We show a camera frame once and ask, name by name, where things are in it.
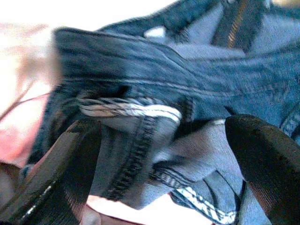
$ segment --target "white fabric trim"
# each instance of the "white fabric trim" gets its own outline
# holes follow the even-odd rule
[[[115,117],[115,116],[150,116],[166,117],[179,124],[181,113],[166,105],[137,105],[132,103],[115,103],[106,105],[81,105],[83,114],[94,117]]]
[[[214,219],[218,223],[229,225],[235,221],[237,212],[232,211],[226,213],[215,209],[215,207],[208,201],[204,200],[202,196],[197,195],[197,193],[191,187],[177,189],[177,191],[186,197],[198,210],[203,212],[209,218]]]

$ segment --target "denim fabric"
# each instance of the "denim fabric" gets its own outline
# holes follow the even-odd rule
[[[95,32],[58,29],[63,82],[50,96],[28,163],[74,120],[96,117],[103,140],[92,195],[141,209],[173,191],[175,202],[216,223],[270,224],[218,119],[251,114],[299,140],[300,12],[224,2],[179,1]],[[238,8],[248,22],[228,48],[222,18]]]

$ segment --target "jeans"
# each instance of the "jeans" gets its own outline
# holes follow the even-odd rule
[[[300,11],[231,2],[185,0],[93,32],[56,30],[63,82],[28,163],[94,117],[103,140],[90,194],[141,209],[172,192],[218,224],[270,224],[224,119],[251,114],[300,143]]]

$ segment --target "zipper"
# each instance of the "zipper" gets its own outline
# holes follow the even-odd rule
[[[239,11],[232,23],[231,30],[228,35],[228,48],[233,48],[236,40],[236,33],[240,27],[241,22],[243,21],[243,13],[246,9],[248,0],[241,0]]]

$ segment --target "black rubber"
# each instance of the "black rubber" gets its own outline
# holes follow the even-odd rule
[[[250,115],[225,122],[242,174],[273,225],[300,224],[300,147],[279,128]]]
[[[100,122],[83,119],[73,123],[0,209],[0,221],[14,225],[78,225],[100,146]]]

